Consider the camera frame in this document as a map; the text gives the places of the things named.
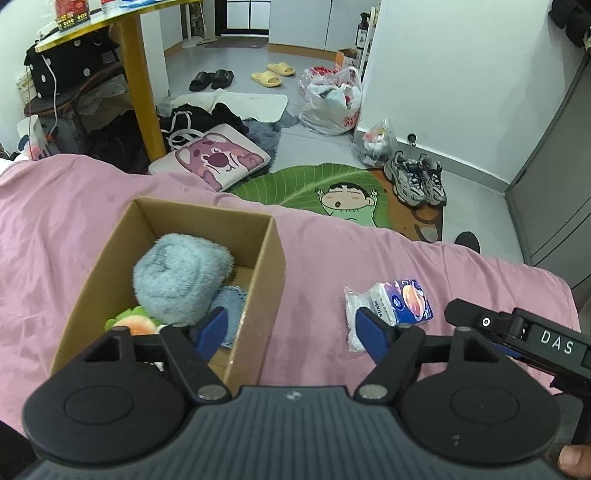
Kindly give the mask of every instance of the gray cabinet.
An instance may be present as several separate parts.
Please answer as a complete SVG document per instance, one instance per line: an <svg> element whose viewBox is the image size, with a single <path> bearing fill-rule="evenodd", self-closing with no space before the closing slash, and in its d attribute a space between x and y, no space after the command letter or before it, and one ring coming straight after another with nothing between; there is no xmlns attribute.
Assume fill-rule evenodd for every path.
<svg viewBox="0 0 591 480"><path fill-rule="evenodd" d="M506 198L526 261L561 276L581 308L591 296L591 67L587 57Z"/></svg>

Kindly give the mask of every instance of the yellow slipper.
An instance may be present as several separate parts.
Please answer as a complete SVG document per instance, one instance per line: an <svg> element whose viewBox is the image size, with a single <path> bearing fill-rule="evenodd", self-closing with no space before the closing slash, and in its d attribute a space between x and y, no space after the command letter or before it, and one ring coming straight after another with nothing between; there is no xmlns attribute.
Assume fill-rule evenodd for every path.
<svg viewBox="0 0 591 480"><path fill-rule="evenodd" d="M267 70L278 73L284 77L291 77L292 75L296 74L296 71L284 61L281 63L270 63L267 65Z"/></svg>
<svg viewBox="0 0 591 480"><path fill-rule="evenodd" d="M279 87L279 85L282 84L281 79L277 78L272 72L269 72L268 70L263 73L253 73L251 75L251 79L267 88Z"/></svg>

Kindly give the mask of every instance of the black slipper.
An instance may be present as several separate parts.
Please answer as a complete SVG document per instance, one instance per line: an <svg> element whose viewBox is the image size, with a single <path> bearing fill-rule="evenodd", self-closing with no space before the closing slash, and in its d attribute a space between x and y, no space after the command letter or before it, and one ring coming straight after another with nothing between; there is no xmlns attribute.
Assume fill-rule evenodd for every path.
<svg viewBox="0 0 591 480"><path fill-rule="evenodd" d="M234 74L231 70L218 70L212 82L212 89L227 88L232 84Z"/></svg>
<svg viewBox="0 0 591 480"><path fill-rule="evenodd" d="M191 81L189 90L192 92L201 92L201 90L205 90L215 76L216 74L212 72L199 72Z"/></svg>
<svg viewBox="0 0 591 480"><path fill-rule="evenodd" d="M474 250L477 254L480 253L480 243L472 232L462 232L457 236L456 245L463 245L471 250Z"/></svg>

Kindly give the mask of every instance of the slipper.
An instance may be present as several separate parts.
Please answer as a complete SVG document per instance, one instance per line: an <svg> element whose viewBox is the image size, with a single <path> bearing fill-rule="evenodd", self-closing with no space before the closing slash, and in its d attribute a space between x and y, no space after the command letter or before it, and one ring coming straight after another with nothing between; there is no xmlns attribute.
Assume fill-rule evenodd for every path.
<svg viewBox="0 0 591 480"><path fill-rule="evenodd" d="M216 74L212 72L199 72L189 84L189 90L192 92L201 92L201 90L205 90L212 82L215 75Z"/></svg>
<svg viewBox="0 0 591 480"><path fill-rule="evenodd" d="M281 63L270 63L267 65L267 70L278 73L284 77L291 77L292 75L296 74L296 71L284 61Z"/></svg>
<svg viewBox="0 0 591 480"><path fill-rule="evenodd" d="M232 84L234 73L231 70L218 70L213 78L212 89L228 88Z"/></svg>
<svg viewBox="0 0 591 480"><path fill-rule="evenodd" d="M277 78L269 70L263 73L253 73L251 79L267 88L279 87L283 83L280 78Z"/></svg>

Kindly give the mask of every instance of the doormat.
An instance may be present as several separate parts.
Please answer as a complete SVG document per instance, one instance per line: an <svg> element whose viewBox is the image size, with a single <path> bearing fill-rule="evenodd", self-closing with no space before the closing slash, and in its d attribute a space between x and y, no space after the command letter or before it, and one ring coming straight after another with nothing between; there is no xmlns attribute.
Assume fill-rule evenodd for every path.
<svg viewBox="0 0 591 480"><path fill-rule="evenodd" d="M267 37L219 37L205 48L262 48L268 43Z"/></svg>
<svg viewBox="0 0 591 480"><path fill-rule="evenodd" d="M243 200L281 205L390 228L411 240L441 240L443 211L412 209L392 193L380 170L334 163L290 167L247 181L230 191Z"/></svg>

